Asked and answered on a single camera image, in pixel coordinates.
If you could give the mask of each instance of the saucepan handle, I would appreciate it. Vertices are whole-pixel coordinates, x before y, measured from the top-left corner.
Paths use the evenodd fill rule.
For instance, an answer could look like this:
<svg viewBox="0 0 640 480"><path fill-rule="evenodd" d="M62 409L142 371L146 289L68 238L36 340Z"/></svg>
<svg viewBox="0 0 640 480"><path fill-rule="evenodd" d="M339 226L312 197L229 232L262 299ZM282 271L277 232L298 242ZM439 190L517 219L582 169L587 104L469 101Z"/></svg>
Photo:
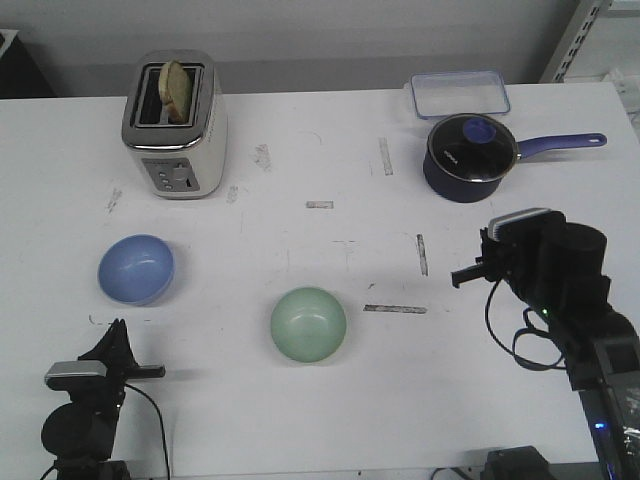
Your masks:
<svg viewBox="0 0 640 480"><path fill-rule="evenodd" d="M607 137L602 133L582 133L579 135L555 135L551 137L532 138L518 142L520 158L527 158L545 150L557 148L601 147L607 144Z"/></svg>

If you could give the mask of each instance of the blue bowl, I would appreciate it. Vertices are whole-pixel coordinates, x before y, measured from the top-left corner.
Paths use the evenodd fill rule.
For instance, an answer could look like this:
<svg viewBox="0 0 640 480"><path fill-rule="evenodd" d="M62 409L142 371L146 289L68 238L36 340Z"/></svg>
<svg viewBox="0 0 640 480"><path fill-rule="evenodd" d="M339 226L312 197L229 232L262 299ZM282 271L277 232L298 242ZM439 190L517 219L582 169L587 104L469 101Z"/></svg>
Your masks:
<svg viewBox="0 0 640 480"><path fill-rule="evenodd" d="M98 282L117 302L146 305L167 289L174 270L173 254L165 242L153 235L133 235L104 254Z"/></svg>

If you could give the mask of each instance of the white table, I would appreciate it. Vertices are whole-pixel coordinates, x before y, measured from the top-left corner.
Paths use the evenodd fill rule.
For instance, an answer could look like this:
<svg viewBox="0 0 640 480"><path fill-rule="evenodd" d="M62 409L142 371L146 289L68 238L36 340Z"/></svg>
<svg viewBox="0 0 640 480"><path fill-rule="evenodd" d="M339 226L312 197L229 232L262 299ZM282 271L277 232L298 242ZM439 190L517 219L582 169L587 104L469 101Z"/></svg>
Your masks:
<svg viewBox="0 0 640 480"><path fill-rule="evenodd" d="M164 412L176 476L479 465L490 449L520 445L551 462L594 461L566 375L515 365L485 331L490 285L456 290L449 273L473 263L491 218L551 207L608 236L610 301L640 327L640 147L610 85L508 93L502 121L517 139L600 131L609 144L541 154L488 199L457 204L424 180L429 124L404 91L229 95L222 183L172 201L151 194L120 140L124 98L1 102L4 475L34 478L51 464L40 428L67 397L42 377L114 318L126 319L139 363L166 364L166 378L138 385ZM141 232L170 243L176 278L155 304L123 306L100 291L97 265ZM285 358L269 335L277 300L303 285L333 292L349 317L341 348L314 365ZM498 291L494 323L507 341L522 308ZM523 348L555 358L547 345ZM113 458L134 475L163 473L155 414L135 393Z"/></svg>

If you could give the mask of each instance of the gray wall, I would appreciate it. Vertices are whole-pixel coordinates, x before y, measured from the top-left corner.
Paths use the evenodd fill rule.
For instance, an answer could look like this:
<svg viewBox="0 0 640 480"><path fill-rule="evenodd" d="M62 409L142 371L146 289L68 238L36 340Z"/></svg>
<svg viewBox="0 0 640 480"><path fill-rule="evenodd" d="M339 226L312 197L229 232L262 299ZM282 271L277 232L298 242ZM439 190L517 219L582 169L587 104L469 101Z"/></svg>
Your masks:
<svg viewBox="0 0 640 480"><path fill-rule="evenodd" d="M196 48L223 91L397 88L497 69L535 83L578 0L3 0L59 95L126 95L146 52Z"/></svg>

